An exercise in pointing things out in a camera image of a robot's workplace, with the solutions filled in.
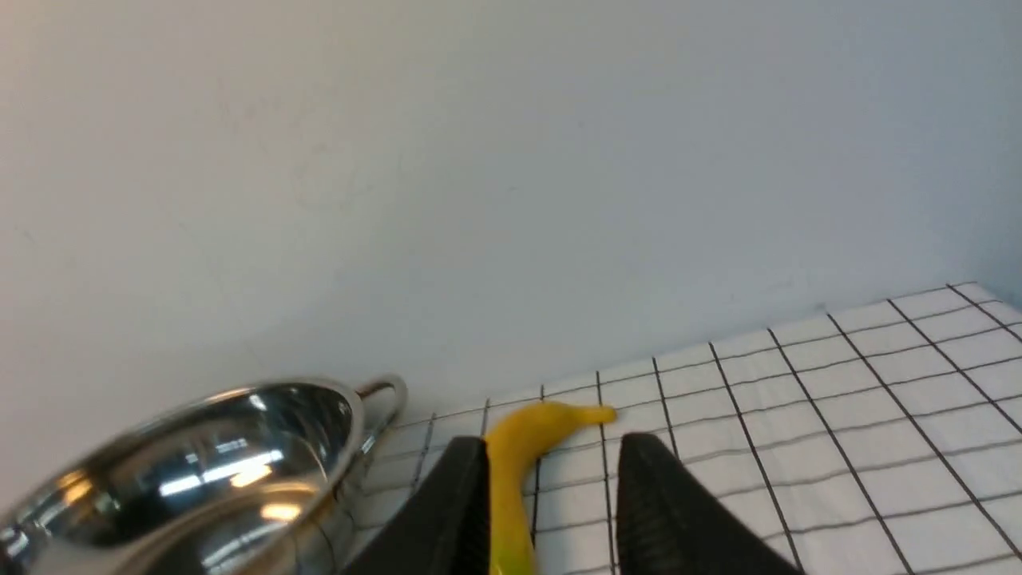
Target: bowl handle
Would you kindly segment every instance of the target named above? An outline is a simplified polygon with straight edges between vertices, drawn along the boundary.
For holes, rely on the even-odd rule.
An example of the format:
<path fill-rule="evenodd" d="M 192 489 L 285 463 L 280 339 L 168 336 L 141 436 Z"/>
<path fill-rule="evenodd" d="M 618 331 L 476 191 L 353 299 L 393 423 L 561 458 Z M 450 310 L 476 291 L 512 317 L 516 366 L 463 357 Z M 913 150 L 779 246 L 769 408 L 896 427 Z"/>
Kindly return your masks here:
<path fill-rule="evenodd" d="M 365 401 L 369 396 L 374 393 L 384 390 L 393 390 L 393 405 L 386 413 L 385 416 L 373 426 L 372 429 L 366 431 L 365 439 L 362 441 L 362 453 L 368 456 L 369 451 L 372 450 L 373 445 L 380 438 L 384 431 L 393 423 L 401 411 L 405 409 L 405 403 L 408 401 L 408 386 L 405 385 L 405 380 L 402 380 L 399 376 L 387 375 L 381 376 L 369 383 L 363 384 L 355 393 L 359 394 L 359 397 Z"/>

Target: table surface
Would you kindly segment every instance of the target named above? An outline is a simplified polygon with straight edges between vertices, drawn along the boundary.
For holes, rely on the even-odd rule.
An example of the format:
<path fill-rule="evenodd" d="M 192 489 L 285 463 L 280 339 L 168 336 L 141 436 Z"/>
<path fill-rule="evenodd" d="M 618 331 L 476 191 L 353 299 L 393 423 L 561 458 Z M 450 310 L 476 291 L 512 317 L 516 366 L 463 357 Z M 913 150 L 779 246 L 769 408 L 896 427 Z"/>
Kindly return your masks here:
<path fill-rule="evenodd" d="M 619 438 L 661 438 L 807 573 L 1022 573 L 1022 314 L 976 283 L 710 342 L 403 422 L 379 445 L 361 548 L 451 438 L 542 399 L 618 409 L 523 486 L 545 575 L 616 574 Z"/>

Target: banana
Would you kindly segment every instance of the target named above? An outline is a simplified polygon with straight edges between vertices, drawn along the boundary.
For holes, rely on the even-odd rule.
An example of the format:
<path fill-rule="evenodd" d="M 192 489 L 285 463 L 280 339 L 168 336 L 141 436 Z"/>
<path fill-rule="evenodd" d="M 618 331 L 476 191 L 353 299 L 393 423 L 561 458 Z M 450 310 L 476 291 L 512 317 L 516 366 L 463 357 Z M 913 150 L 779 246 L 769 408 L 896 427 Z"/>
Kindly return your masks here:
<path fill-rule="evenodd" d="M 617 418 L 613 408 L 545 401 L 505 418 L 485 436 L 490 459 L 490 575 L 535 575 L 536 557 L 521 498 L 525 474 L 575 431 Z"/>

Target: banana peel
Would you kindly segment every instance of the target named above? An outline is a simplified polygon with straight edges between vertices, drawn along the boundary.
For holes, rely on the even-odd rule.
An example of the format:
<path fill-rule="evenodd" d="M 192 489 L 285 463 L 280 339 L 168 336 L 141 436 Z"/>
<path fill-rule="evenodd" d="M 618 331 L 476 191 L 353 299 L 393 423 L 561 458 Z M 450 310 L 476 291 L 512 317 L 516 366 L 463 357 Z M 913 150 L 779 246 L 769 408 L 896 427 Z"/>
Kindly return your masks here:
<path fill-rule="evenodd" d="M 490 575 L 536 574 L 536 553 L 521 497 L 522 482 L 536 461 L 579 429 L 616 418 L 613 408 L 545 401 L 512 413 L 486 434 Z"/>

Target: white wall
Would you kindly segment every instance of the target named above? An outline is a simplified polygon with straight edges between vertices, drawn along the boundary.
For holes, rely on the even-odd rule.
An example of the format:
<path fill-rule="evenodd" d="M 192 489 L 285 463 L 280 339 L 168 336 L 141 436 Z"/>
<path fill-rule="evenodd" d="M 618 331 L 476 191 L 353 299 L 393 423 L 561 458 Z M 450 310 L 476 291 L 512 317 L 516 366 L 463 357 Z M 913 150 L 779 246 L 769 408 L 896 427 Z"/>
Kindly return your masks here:
<path fill-rule="evenodd" d="M 428 410 L 946 280 L 1022 294 L 1020 29 L 1018 0 L 7 0 L 0 498 L 253 379 L 397 371 Z"/>

